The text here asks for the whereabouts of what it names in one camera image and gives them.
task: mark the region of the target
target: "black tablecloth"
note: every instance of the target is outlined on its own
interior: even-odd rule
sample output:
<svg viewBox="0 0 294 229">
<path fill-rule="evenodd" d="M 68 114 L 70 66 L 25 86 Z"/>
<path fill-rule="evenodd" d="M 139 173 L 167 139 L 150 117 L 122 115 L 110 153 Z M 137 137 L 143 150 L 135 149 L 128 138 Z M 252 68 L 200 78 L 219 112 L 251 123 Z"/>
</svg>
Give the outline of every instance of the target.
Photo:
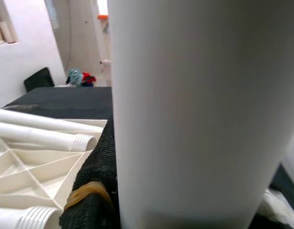
<svg viewBox="0 0 294 229">
<path fill-rule="evenodd" d="M 6 107 L 53 118 L 108 119 L 113 113 L 112 91 L 110 87 L 37 88 Z M 273 182 L 283 187 L 294 209 L 294 184 L 281 165 Z"/>
</svg>

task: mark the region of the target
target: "chair backrest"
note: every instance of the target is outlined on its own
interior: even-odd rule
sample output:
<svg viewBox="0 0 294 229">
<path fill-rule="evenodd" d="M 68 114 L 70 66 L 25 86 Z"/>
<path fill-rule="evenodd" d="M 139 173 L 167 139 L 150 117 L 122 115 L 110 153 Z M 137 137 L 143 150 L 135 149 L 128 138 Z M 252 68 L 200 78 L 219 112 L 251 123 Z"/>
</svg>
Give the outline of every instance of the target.
<svg viewBox="0 0 294 229">
<path fill-rule="evenodd" d="M 24 85 L 27 92 L 32 91 L 37 87 L 54 87 L 54 83 L 51 78 L 50 70 L 46 67 L 36 72 L 24 81 Z"/>
</svg>

